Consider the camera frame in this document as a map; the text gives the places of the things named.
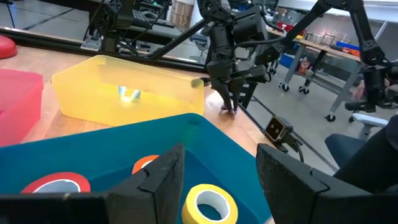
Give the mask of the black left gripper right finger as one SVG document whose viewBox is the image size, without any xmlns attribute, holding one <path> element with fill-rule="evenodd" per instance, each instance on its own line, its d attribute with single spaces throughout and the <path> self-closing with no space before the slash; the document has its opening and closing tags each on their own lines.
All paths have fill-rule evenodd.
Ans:
<svg viewBox="0 0 398 224">
<path fill-rule="evenodd" d="M 371 194 L 259 144 L 257 173 L 276 223 L 373 223 Z"/>
</svg>

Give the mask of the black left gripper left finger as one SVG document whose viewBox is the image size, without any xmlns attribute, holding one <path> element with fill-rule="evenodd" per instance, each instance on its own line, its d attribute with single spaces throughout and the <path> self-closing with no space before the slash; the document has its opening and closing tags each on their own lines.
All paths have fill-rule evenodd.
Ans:
<svg viewBox="0 0 398 224">
<path fill-rule="evenodd" d="M 183 144 L 177 144 L 108 191 L 110 223 L 175 223 L 185 168 Z"/>
</svg>

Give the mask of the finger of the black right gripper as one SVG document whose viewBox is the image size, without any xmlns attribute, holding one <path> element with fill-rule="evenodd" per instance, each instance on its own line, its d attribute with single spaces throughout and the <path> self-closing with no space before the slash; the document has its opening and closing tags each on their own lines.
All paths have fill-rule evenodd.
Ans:
<svg viewBox="0 0 398 224">
<path fill-rule="evenodd" d="M 238 110 L 239 97 L 241 90 L 243 89 L 243 85 L 246 83 L 245 80 L 233 80 L 231 82 L 231 92 L 232 92 L 232 100 L 233 100 L 233 111 Z"/>
<path fill-rule="evenodd" d="M 229 98 L 228 86 L 225 82 L 216 79 L 216 91 L 220 94 L 223 99 L 223 109 L 231 111 L 233 108 L 231 106 L 231 100 Z"/>
</svg>

